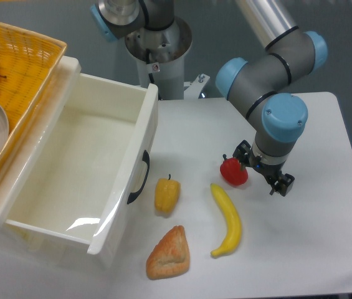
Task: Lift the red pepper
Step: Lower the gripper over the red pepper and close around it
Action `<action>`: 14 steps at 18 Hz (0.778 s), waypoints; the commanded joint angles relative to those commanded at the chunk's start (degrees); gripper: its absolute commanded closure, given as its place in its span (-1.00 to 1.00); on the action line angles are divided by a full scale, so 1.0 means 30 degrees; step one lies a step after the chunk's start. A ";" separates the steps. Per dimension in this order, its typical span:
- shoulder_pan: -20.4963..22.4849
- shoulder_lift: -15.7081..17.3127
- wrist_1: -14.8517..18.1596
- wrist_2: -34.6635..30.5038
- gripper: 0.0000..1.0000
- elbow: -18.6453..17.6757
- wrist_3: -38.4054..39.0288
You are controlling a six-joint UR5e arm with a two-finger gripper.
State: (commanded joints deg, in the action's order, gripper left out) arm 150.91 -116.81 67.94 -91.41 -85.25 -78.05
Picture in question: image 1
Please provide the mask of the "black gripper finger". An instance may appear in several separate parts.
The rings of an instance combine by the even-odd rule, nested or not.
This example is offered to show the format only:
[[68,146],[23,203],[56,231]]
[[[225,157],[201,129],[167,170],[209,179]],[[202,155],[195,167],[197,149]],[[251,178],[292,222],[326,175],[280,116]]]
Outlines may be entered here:
[[250,144],[243,140],[234,150],[232,157],[238,160],[241,168],[250,167]]
[[292,189],[292,186],[295,182],[295,177],[291,174],[282,174],[279,173],[278,176],[270,178],[270,195],[278,193],[281,196],[286,196],[289,191]]

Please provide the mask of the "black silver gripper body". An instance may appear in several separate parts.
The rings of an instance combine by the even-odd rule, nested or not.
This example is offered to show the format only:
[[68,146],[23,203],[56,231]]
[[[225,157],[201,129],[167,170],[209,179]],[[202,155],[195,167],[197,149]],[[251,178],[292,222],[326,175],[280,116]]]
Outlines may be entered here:
[[282,174],[282,167],[288,155],[271,156],[265,154],[256,143],[247,153],[247,166],[261,174],[268,183],[276,183]]

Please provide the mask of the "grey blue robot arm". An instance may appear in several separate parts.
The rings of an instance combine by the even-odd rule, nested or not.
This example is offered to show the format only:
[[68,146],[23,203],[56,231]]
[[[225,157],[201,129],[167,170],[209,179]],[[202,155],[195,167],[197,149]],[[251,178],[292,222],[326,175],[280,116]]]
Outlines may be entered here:
[[[241,168],[261,174],[272,192],[285,196],[294,177],[282,167],[304,131],[308,110],[284,88],[326,62],[327,44],[316,32],[301,31],[278,1],[237,5],[265,56],[254,63],[231,59],[216,75],[218,91],[256,131],[254,142],[241,142],[233,156]],[[142,87],[156,85],[162,100],[184,98],[184,57],[192,33],[175,15],[173,1],[98,1],[90,11],[107,41],[125,41]]]

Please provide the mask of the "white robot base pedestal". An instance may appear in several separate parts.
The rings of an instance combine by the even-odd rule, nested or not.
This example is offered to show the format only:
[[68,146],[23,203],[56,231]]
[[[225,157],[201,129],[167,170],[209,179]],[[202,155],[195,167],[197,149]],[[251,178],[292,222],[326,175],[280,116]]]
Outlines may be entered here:
[[163,31],[138,29],[125,37],[134,58],[141,87],[155,84],[160,100],[195,100],[203,96],[210,76],[184,80],[184,60],[192,46],[192,32],[179,17]]

